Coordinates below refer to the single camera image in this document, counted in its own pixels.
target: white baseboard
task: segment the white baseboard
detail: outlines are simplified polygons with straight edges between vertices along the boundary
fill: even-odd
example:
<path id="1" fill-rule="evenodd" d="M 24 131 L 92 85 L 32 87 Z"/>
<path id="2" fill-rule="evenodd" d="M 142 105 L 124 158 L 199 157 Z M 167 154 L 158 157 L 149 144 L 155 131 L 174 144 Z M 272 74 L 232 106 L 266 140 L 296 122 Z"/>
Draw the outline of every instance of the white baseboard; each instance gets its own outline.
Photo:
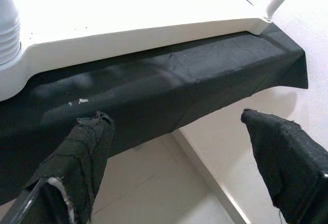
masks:
<path id="1" fill-rule="evenodd" d="M 236 224 L 251 224 L 249 219 L 243 213 L 242 209 L 238 206 L 237 202 L 228 192 L 226 187 L 214 178 L 208 167 L 204 164 L 195 149 L 189 143 L 184 133 L 178 129 L 175 130 L 172 135 L 180 144 L 181 148 L 189 157 L 190 161 L 194 164 L 198 173 L 204 178 L 209 188 L 214 192 L 218 200 L 221 202 L 222 206 L 229 214 L 232 221 Z"/>

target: black fabric cover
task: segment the black fabric cover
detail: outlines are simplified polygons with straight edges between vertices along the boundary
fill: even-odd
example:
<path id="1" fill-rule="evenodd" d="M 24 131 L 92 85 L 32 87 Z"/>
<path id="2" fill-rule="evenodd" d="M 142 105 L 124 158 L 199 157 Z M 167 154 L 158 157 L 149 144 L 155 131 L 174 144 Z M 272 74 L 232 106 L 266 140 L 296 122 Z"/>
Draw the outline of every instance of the black fabric cover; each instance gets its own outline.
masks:
<path id="1" fill-rule="evenodd" d="M 260 36 L 235 33 L 38 74 L 0 102 L 0 204 L 19 194 L 76 117 L 111 115 L 112 156 L 274 86 L 308 87 L 304 51 L 275 25 Z"/>
<path id="2" fill-rule="evenodd" d="M 74 205 L 77 223 L 87 223 L 104 175 L 115 127 L 113 120 L 101 112 L 97 112 L 95 118 L 81 118 L 77 122 L 25 187 L 40 178 L 60 179 Z"/>
<path id="3" fill-rule="evenodd" d="M 242 122 L 274 206 L 288 223 L 328 223 L 328 152 L 293 121 L 244 110 Z"/>

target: white speck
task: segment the white speck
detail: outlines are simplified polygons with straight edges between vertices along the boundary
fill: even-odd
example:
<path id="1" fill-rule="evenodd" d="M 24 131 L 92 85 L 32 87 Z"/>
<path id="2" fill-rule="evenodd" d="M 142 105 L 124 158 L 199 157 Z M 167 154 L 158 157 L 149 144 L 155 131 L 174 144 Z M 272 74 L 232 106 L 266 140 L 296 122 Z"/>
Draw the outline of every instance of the white speck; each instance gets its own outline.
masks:
<path id="1" fill-rule="evenodd" d="M 80 98 L 80 99 L 78 100 L 78 104 L 86 103 L 86 102 L 89 102 L 89 100 L 88 100 L 88 99 L 83 99 L 83 98 Z"/>

